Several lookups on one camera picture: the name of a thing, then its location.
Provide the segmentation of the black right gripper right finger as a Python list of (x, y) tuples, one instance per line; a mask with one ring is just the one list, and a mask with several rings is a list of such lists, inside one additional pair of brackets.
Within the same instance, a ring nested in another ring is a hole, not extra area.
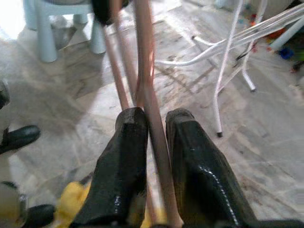
[(257, 219), (226, 157), (191, 112), (184, 108), (168, 112), (166, 137), (185, 226), (242, 227)]

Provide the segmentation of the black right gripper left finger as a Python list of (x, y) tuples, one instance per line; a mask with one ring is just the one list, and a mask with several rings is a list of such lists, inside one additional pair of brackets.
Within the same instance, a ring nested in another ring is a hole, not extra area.
[(88, 196), (73, 228), (138, 228), (146, 204), (148, 124), (139, 107), (123, 110), (97, 160)]

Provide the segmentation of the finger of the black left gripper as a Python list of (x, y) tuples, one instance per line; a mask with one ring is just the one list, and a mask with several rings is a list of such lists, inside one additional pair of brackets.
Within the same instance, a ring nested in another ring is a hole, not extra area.
[(116, 23), (119, 12), (128, 6), (128, 0), (92, 0), (92, 7), (95, 18), (102, 25)]

